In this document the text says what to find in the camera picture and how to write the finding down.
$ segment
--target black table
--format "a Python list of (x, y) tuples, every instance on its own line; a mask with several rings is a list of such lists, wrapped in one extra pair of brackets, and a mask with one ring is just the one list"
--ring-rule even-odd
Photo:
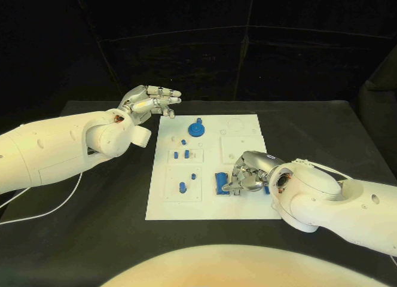
[[(102, 111), (118, 102), (68, 102), (62, 115)], [(177, 115), (257, 114), (268, 153), (306, 158), (353, 178), (397, 185), (389, 168), (343, 101), (183, 102)], [(146, 148), (82, 175), (76, 193), (49, 216), (0, 227), (0, 286), (97, 286), (146, 259), (179, 248), (242, 244), (286, 249), (397, 286), (386, 255), (349, 244), (329, 230), (303, 233), (281, 220), (146, 221), (159, 116)], [(2, 221), (43, 213), (68, 196), (78, 177), (32, 188)]]

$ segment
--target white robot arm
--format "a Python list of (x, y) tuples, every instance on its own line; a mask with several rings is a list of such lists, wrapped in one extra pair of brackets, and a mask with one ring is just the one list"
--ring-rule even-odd
[(130, 143), (144, 147), (151, 132), (138, 126), (153, 114), (170, 118), (180, 92), (137, 86), (117, 109), (23, 124), (0, 135), (0, 194), (59, 182), (118, 157)]
[[(323, 170), (340, 174), (336, 181)], [(273, 207), (299, 230), (322, 226), (348, 242), (397, 257), (397, 187), (359, 181), (336, 170), (296, 159), (244, 152), (224, 191), (258, 191), (268, 187)]]

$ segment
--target small blue piece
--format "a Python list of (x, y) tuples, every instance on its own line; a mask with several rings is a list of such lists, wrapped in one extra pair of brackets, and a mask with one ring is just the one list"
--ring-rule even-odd
[(215, 193), (219, 194), (229, 194), (229, 191), (222, 190), (222, 186), (226, 184), (226, 173), (219, 172), (215, 174)]
[(186, 184), (183, 182), (179, 183), (179, 192), (180, 193), (186, 193), (187, 189), (186, 189)]
[(199, 136), (202, 136), (202, 134), (205, 133), (205, 126), (202, 125), (202, 120), (200, 118), (196, 119), (196, 123), (190, 124), (190, 126), (187, 127), (187, 133), (190, 134), (190, 136), (193, 136), (195, 138), (198, 138)]

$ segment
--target robotic hand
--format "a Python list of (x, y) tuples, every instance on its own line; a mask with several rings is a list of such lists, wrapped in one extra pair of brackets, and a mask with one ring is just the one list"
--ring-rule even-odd
[(65, 180), (118, 157), (130, 143), (144, 147), (151, 132), (138, 124), (151, 114), (175, 118), (169, 104), (180, 95), (137, 86), (117, 109), (36, 121), (0, 135), (0, 194)]
[[(342, 175), (336, 181), (323, 170)], [(348, 242), (397, 256), (397, 187), (359, 181), (307, 160), (284, 163), (257, 151), (245, 151), (232, 168), (224, 191), (268, 187), (273, 208), (299, 230), (322, 226)]]

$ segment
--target white board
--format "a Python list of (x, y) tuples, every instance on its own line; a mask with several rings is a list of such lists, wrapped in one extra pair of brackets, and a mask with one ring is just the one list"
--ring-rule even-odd
[[(198, 117), (205, 134), (193, 138), (187, 127)], [(242, 191), (241, 196), (215, 193), (215, 173), (226, 173), (231, 180), (232, 164), (244, 151), (265, 152), (257, 115), (160, 118), (146, 220), (280, 219), (271, 208), (271, 196), (262, 190)], [(180, 182), (186, 185), (185, 193), (179, 192)]]

